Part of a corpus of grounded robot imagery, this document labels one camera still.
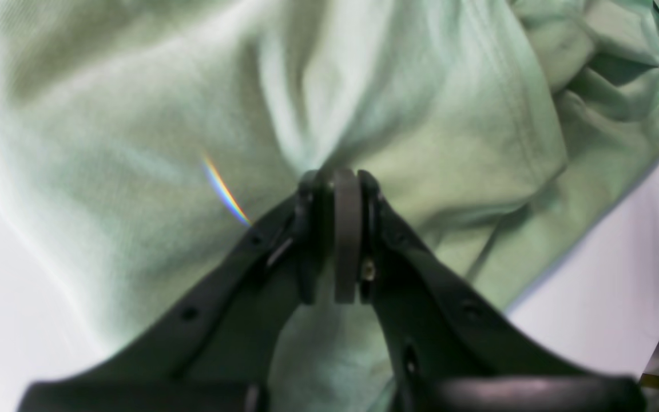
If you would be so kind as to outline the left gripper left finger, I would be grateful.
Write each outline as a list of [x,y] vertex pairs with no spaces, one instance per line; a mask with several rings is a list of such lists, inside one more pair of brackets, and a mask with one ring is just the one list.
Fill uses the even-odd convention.
[[267,411],[278,337],[315,302],[321,174],[251,226],[217,268],[96,367],[29,386],[20,411]]

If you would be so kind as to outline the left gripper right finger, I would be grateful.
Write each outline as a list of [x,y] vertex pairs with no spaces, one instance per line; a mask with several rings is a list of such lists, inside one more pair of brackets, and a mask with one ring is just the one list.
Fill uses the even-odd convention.
[[643,411],[628,376],[566,362],[519,331],[442,264],[366,171],[332,175],[335,300],[381,325],[392,411]]

